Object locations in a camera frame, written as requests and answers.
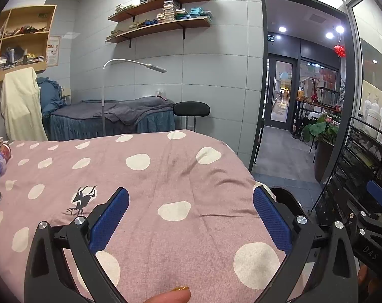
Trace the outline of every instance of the large brown pot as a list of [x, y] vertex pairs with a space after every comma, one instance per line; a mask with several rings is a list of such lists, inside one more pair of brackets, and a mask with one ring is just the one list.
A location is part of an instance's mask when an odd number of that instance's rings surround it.
[[330, 160], [333, 149], [333, 144], [319, 137], [319, 144], [317, 145], [315, 155], [315, 179], [318, 183], [321, 183], [321, 179], [323, 178], [325, 168]]

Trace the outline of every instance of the blue bed skirt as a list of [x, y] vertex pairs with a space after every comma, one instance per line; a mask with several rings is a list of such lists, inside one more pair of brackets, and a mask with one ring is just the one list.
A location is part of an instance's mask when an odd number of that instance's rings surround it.
[[[142, 118], [137, 126], [137, 133], [169, 132], [174, 131], [173, 111], [161, 111], [152, 113]], [[133, 133], [129, 127], [121, 122], [112, 123], [105, 120], [107, 136]], [[101, 118], [72, 119], [63, 116], [50, 116], [50, 141], [68, 141], [75, 139], [90, 139], [103, 136], [103, 124]]]

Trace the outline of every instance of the yellow blanket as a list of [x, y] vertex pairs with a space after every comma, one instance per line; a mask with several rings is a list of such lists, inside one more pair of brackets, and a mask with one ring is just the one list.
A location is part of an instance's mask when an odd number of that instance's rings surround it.
[[36, 79], [32, 67], [10, 72], [3, 79], [1, 111], [10, 140], [48, 141]]

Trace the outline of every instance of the glass door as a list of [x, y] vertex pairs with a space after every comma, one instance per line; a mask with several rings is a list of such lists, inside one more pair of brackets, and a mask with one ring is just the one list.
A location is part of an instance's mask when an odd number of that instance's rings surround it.
[[268, 59], [267, 88], [265, 92], [265, 125], [289, 129], [293, 113], [291, 92], [295, 82], [296, 61], [271, 56]]

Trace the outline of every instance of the red flower ball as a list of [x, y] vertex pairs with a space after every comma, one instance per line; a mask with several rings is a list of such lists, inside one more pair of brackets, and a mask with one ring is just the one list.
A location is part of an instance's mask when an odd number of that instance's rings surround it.
[[338, 57], [342, 58], [342, 57], [345, 57], [346, 54], [345, 54], [345, 48], [340, 46], [340, 45], [336, 45], [334, 47], [334, 51], [336, 52], [336, 54], [338, 55]]

